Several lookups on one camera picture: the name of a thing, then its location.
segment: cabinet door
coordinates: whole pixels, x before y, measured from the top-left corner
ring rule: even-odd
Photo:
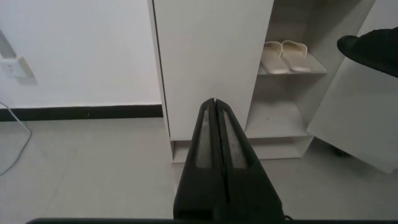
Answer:
[[[358,35],[398,26],[398,1],[376,1]],[[398,78],[343,60],[307,131],[385,172],[398,167]]]
[[[190,140],[200,105],[228,103],[245,127],[272,0],[155,0],[171,140]]]

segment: black baseboard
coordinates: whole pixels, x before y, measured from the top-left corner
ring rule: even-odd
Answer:
[[[17,108],[12,109],[12,112],[21,121],[163,117],[162,105]],[[0,109],[0,121],[15,119],[7,109]]]

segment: white cabinet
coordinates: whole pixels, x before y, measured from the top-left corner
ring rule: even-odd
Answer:
[[[173,162],[185,161],[200,105],[218,98],[232,107],[260,159],[302,157],[317,136],[384,171],[397,167],[398,81],[336,47],[343,35],[398,26],[396,1],[153,4]],[[311,72],[270,75],[259,66],[264,41],[287,39],[307,45]]]
[[[171,140],[190,140],[200,105],[228,103],[246,125],[272,1],[155,0]]]
[[[359,35],[398,26],[398,1],[376,1]],[[343,60],[308,132],[385,172],[398,167],[398,79]]]

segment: white wall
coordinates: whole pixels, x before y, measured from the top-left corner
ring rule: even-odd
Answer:
[[[0,29],[35,75],[0,69],[11,107],[161,103],[146,0],[0,0]]]

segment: floor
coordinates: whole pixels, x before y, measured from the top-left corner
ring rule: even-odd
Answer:
[[[29,121],[33,137],[0,176],[0,223],[37,217],[172,218],[181,164],[162,118]],[[27,134],[0,123],[0,170]],[[262,162],[296,219],[398,219],[398,172],[336,157],[315,141],[302,159]]]

